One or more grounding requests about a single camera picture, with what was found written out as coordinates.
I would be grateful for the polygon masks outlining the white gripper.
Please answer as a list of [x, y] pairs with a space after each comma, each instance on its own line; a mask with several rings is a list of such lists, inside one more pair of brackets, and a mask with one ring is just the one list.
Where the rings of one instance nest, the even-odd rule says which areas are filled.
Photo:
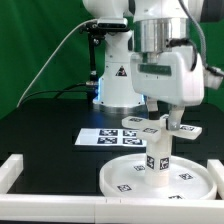
[[192, 56], [191, 49], [173, 49], [160, 54], [156, 64], [144, 63], [138, 53], [130, 59], [134, 91], [151, 97], [146, 101], [149, 119], [159, 119], [156, 100], [173, 104], [169, 107], [167, 122], [170, 131], [180, 129], [183, 106], [199, 105], [204, 97], [202, 60], [197, 55], [196, 66], [191, 71]]

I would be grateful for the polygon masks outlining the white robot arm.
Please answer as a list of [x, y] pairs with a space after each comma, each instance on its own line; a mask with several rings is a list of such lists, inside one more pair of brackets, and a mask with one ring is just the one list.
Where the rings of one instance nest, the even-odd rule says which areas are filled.
[[224, 71], [206, 60], [202, 22], [224, 19], [224, 0], [83, 0], [96, 20], [89, 29], [106, 39], [105, 70], [98, 108], [133, 108], [148, 98], [170, 105], [167, 128], [180, 128], [184, 109], [202, 102], [206, 87], [217, 89]]

